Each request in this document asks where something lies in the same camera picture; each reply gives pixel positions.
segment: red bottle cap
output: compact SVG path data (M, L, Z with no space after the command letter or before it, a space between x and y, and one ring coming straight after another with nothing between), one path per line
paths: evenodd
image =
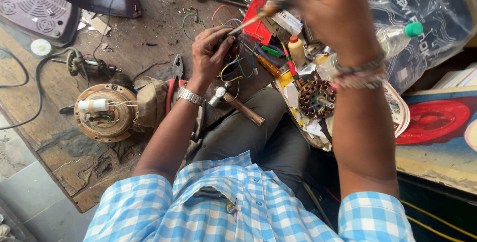
M290 43L296 43L298 42L298 36L297 35L292 35L290 37Z

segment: metal watch strap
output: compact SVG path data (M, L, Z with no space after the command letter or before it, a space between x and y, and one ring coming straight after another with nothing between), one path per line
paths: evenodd
M385 52L381 50L381 54L377 59L367 62L366 64L358 66L358 67L342 67L340 65L340 60L336 55L334 56L333 59L330 59L330 60L334 60L333 62L334 67L340 72L340 74L346 75L346 74L362 73L362 72L366 72L368 70L377 68L378 66L386 62L385 56L386 56Z
M187 90L185 87L182 87L180 90L179 90L179 94L177 95L177 99L179 98L183 98L183 99L186 99L194 104L197 104L199 106L202 106L205 102L206 102L206 99L195 94L195 93L192 93L190 92L189 90Z

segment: hand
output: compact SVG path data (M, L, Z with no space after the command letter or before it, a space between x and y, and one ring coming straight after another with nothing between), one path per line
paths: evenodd
M368 0L287 0L303 14L321 41L335 50L342 66L375 60L380 45Z
M226 38L215 53L212 50L218 41L230 31L232 28L218 26L207 29L196 37L196 41L192 44L194 69L192 78L188 82L188 90L200 96L205 94L209 85L219 74L224 57L235 37Z

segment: white capacitor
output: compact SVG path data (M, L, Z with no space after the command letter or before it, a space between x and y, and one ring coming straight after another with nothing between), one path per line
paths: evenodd
M105 112L109 109L107 99L95 99L95 100L82 100L78 102L78 109L82 113L96 113L96 112Z

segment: green bottle cap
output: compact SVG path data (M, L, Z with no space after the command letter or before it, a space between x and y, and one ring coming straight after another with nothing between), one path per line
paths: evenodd
M413 22L407 25L404 31L409 38L415 38L424 32L424 28L420 22Z

